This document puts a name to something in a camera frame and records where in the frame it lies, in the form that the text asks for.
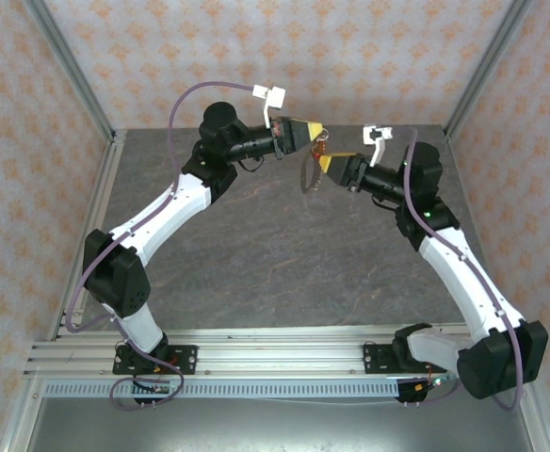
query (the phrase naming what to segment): floral wallpaper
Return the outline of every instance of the floral wallpaper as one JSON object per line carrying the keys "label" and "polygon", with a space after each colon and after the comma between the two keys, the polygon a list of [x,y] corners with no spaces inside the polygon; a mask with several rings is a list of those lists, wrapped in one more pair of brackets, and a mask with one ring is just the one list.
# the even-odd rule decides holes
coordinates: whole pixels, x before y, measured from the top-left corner
{"label": "floral wallpaper", "polygon": [[21,0],[0,0],[0,440],[49,331],[105,140]]}
{"label": "floral wallpaper", "polygon": [[[496,281],[550,335],[550,0],[530,8],[453,151]],[[540,378],[550,395],[550,340]]]}
{"label": "floral wallpaper", "polygon": [[[48,0],[116,128],[157,128],[189,86],[287,89],[283,114],[329,124],[445,123],[510,0]],[[219,97],[186,103],[197,126]],[[260,104],[231,92],[242,120]]]}

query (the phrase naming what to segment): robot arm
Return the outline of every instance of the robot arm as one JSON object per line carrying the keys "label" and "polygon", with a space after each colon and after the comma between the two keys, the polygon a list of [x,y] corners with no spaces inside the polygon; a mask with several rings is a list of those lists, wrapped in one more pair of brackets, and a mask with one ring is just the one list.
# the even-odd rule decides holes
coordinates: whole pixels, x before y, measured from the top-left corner
{"label": "robot arm", "polygon": [[[267,98],[266,107],[281,106]],[[234,162],[278,159],[303,148],[323,130],[317,122],[278,118],[249,128],[227,103],[210,105],[200,125],[201,139],[182,167],[176,192],[169,186],[143,211],[109,234],[93,231],[85,241],[83,268],[115,237],[128,233],[120,245],[90,274],[87,290],[115,317],[130,340],[143,352],[165,361],[168,339],[156,325],[146,303],[150,284],[145,272],[160,246],[186,221],[214,203],[237,173]]]}
{"label": "robot arm", "polygon": [[[476,398],[505,391],[516,385],[510,332],[501,318],[506,315],[519,342],[524,382],[534,380],[541,366],[547,331],[540,322],[527,323],[503,297],[470,250],[459,222],[437,196],[442,174],[438,150],[427,143],[416,143],[411,162],[411,198],[420,218],[437,235],[455,245],[461,258],[430,236],[411,215],[403,187],[407,161],[403,161],[398,170],[377,163],[383,151],[383,143],[378,140],[391,137],[390,131],[369,126],[365,129],[369,129],[364,132],[365,144],[376,144],[374,156],[359,153],[320,156],[323,172],[352,192],[370,193],[376,205],[382,206],[384,201],[395,205],[396,226],[443,280],[471,334],[466,341],[435,331],[427,324],[397,331],[393,349],[398,361],[434,363],[457,373]],[[466,258],[491,287],[501,310],[495,308],[475,273],[464,262]]]}

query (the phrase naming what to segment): purple cable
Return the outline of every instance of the purple cable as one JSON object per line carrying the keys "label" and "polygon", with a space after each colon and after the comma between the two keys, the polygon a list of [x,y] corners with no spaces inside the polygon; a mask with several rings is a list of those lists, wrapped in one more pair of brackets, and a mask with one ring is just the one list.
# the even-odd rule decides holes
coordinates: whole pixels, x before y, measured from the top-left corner
{"label": "purple cable", "polygon": [[[423,219],[420,218],[419,214],[417,213],[413,205],[413,200],[411,199],[410,181],[411,181],[411,163],[413,161],[413,152],[415,151],[415,144],[417,142],[417,130],[415,130],[413,127],[410,127],[410,129],[412,130],[412,139],[409,145],[409,149],[407,150],[407,166],[405,167],[405,174],[403,178],[403,189],[405,191],[405,201],[407,203],[407,207],[409,208],[409,212],[411,212],[413,219],[417,222],[417,224],[419,224],[424,229],[424,231],[426,231],[429,235],[431,235],[436,240],[438,240],[443,245],[445,245],[447,248],[449,248],[451,251],[453,251],[457,255],[457,257],[461,259],[463,256],[463,253],[460,251],[460,249],[457,248],[448,240],[446,240],[444,237],[442,237],[432,228],[430,228],[428,224]],[[503,308],[501,307],[501,304],[497,300],[497,297],[495,296],[493,289],[489,286],[486,279],[484,278],[484,275],[482,275],[480,270],[478,270],[477,266],[467,256],[465,256],[465,259],[463,260],[463,262],[470,268],[470,270],[472,270],[472,272],[474,273],[474,276],[476,276],[480,284],[482,284],[482,287],[484,288],[486,294],[491,299],[491,302],[493,303],[494,308],[498,312],[503,312]],[[501,315],[501,320],[503,321],[503,324],[508,330],[508,333],[510,335],[510,340],[511,340],[511,346],[513,347],[513,356],[516,364],[516,394],[510,406],[503,404],[496,396],[493,396],[493,399],[502,409],[507,411],[514,411],[520,406],[520,399],[522,398],[522,392],[523,392],[524,371],[522,369],[522,353],[520,350],[520,344],[518,343],[518,337],[516,336],[516,331],[511,326],[511,322],[505,313]]]}
{"label": "purple cable", "polygon": [[[170,151],[170,159],[172,161],[172,165],[174,167],[174,173],[175,173],[175,178],[174,178],[174,181],[172,183],[172,191],[171,193],[174,194],[176,193],[177,191],[177,188],[179,186],[179,174],[181,172],[181,168],[179,166],[179,163],[178,163],[178,160],[177,160],[177,157],[176,157],[176,153],[174,151],[174,146],[172,144],[172,124],[174,122],[174,116],[179,108],[179,106],[181,105],[181,103],[183,102],[183,100],[185,99],[185,97],[187,97],[189,94],[191,94],[193,91],[195,91],[196,89],[200,89],[200,88],[203,88],[203,87],[227,87],[227,88],[237,88],[237,89],[243,89],[243,90],[246,90],[246,91],[252,91],[252,87],[250,86],[247,86],[247,85],[239,85],[237,83],[230,83],[230,82],[202,82],[202,83],[199,83],[197,85],[194,85],[193,87],[191,87],[190,89],[188,89],[187,91],[185,91],[180,97],[179,99],[177,100],[177,102],[174,104],[174,106],[172,107],[172,111],[170,112],[170,119],[169,119],[169,128],[168,128],[168,146],[169,146],[169,151]],[[93,320],[91,320],[87,325],[83,325],[83,326],[80,326],[78,328],[76,328],[74,326],[74,324],[72,323],[72,317],[73,317],[73,312],[74,312],[74,305],[76,304],[76,300],[78,299],[78,297],[80,296],[80,293],[83,289],[83,287],[85,286],[85,283],[87,282],[87,280],[89,279],[89,276],[90,274],[93,272],[93,270],[106,258],[106,256],[111,252],[113,251],[116,247],[118,247],[120,245],[120,243],[126,238],[128,237],[129,235],[134,235],[135,234],[135,231],[137,231],[139,228],[143,227],[145,224],[147,224],[148,221],[152,220],[153,218],[155,218],[157,215],[159,215],[165,208],[167,205],[169,205],[170,203],[170,200],[172,199],[171,196],[167,196],[165,198],[164,201],[162,201],[162,203],[160,205],[158,205],[157,208],[155,208],[150,214],[148,214],[147,217],[145,217],[144,219],[142,219],[139,223],[137,223],[135,226],[133,226],[131,228],[131,231],[130,233],[129,232],[126,232],[122,235],[120,235],[119,237],[115,238],[112,243],[110,243],[106,248],[105,250],[103,250],[90,264],[89,266],[85,269],[85,271],[83,272],[82,276],[80,277],[80,279],[78,280],[78,282],[76,283],[76,286],[74,287],[74,290],[73,290],[73,295],[70,299],[70,302],[68,303],[68,306],[66,307],[66,319],[65,319],[65,325],[66,325],[66,330],[68,330],[68,332],[70,333],[78,333],[78,332],[81,332],[81,331],[85,331],[85,330],[88,330],[90,327],[92,327],[93,325],[95,325],[96,323],[98,323],[99,321],[101,320],[104,320],[108,317],[111,316],[111,314],[104,314],[104,315],[99,315],[97,317],[95,317]],[[116,324],[116,328],[118,329],[118,331],[122,334],[122,337],[124,338],[124,341],[130,345],[133,350],[138,353],[139,355],[141,355],[142,357],[144,357],[145,359],[149,360],[149,361],[152,361],[154,363],[157,363],[158,365],[160,366],[163,366],[163,367],[167,367],[171,370],[173,370],[178,376],[179,378],[181,379],[181,382],[179,384],[179,386],[177,387],[177,389],[170,395],[164,397],[162,400],[159,400],[158,402],[155,402],[153,403],[153,406],[158,406],[158,405],[162,405],[163,403],[166,403],[170,400],[172,400],[177,394],[179,394],[181,392],[181,390],[183,389],[183,384],[185,382],[185,378],[183,377],[183,374],[181,373],[181,371],[179,369],[177,369],[174,365],[170,364],[170,363],[166,363],[162,360],[158,360],[156,358],[154,358],[153,356],[145,353],[144,351],[142,351],[138,346],[137,344],[135,344],[133,341],[130,340],[130,337],[128,336],[128,334],[126,333],[126,331],[122,328],[121,324],[120,324],[120,321],[118,320],[118,318],[116,316],[111,316],[111,319],[112,321],[115,321],[115,324]],[[112,405],[114,405],[114,407],[118,408],[118,409],[121,409],[121,410],[125,410],[125,411],[135,411],[135,410],[143,410],[143,405],[141,406],[126,406],[126,405],[122,405],[121,403],[117,402],[116,399],[114,398],[114,391],[116,390],[116,387],[125,382],[125,381],[141,381],[141,382],[145,382],[145,383],[155,383],[156,380],[155,379],[145,379],[145,378],[139,378],[139,377],[125,377],[123,379],[119,379],[117,380],[113,385],[112,385],[112,388],[110,389],[110,392],[109,392],[109,398],[110,398],[110,401],[112,402]]]}

